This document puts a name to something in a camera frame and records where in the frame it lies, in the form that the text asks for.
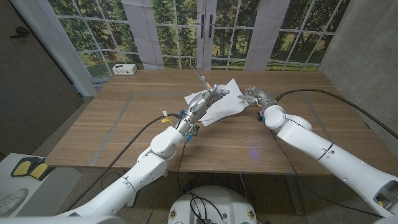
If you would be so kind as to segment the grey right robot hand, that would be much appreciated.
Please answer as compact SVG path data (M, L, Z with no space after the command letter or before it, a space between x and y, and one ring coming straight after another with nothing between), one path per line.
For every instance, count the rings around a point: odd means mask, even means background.
M250 86L247 87L246 92L243 95L239 95L240 100L245 100L248 103L256 103L262 108L268 108L276 105L276 100L271 98L270 94L265 92L262 88Z

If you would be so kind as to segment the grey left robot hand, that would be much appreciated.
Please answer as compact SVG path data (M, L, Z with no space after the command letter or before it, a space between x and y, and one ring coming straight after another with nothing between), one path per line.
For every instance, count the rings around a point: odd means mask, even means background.
M197 94L181 115L175 129L183 136L186 135L194 127L194 124L206 114L208 108L227 94L229 94L229 90L226 89L206 90Z

